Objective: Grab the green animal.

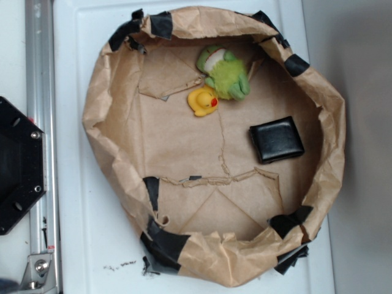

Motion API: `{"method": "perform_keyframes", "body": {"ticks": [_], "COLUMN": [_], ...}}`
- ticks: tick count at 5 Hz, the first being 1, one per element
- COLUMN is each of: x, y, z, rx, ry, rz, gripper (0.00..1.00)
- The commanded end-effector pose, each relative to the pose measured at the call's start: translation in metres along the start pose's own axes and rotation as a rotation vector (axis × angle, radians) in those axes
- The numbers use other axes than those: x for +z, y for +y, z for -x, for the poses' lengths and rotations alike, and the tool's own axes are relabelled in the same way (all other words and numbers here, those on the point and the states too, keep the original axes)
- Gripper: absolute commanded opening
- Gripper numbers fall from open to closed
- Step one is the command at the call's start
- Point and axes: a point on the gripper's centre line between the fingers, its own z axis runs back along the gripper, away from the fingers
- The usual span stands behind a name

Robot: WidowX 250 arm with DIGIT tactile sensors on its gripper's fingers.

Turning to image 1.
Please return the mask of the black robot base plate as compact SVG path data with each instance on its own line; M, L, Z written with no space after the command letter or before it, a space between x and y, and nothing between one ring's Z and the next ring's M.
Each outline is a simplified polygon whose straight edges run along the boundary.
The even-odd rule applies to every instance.
M1 235L8 234L46 192L44 133L1 97Z

